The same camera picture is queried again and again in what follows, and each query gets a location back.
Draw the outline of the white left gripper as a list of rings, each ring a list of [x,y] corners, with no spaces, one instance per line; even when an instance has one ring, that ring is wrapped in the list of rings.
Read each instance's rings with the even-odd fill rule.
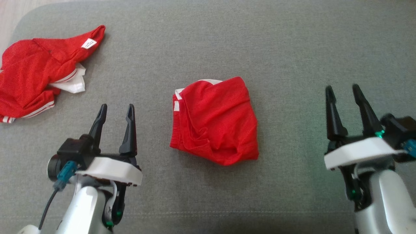
[[[102,128],[106,121],[107,104],[100,107],[89,135],[93,138],[91,150],[99,148]],[[129,104],[127,127],[119,153],[129,158],[137,155],[135,109]],[[77,171],[77,227],[114,228],[123,218],[126,188],[139,186],[142,172],[130,160],[117,161],[108,157],[96,157],[86,170]]]

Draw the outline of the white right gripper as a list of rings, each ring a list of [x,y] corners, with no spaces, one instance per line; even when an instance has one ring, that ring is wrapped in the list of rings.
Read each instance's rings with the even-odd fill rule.
[[[345,183],[345,194],[354,202],[355,210],[363,210],[372,204],[370,177],[383,170],[395,170],[395,161],[406,156],[407,151],[393,149],[382,138],[383,126],[365,98],[358,84],[352,85],[355,103],[359,107],[363,130],[367,139],[328,150],[324,156],[326,169],[339,169]],[[341,140],[348,135],[342,125],[337,107],[337,99],[330,85],[325,88],[327,139]]]

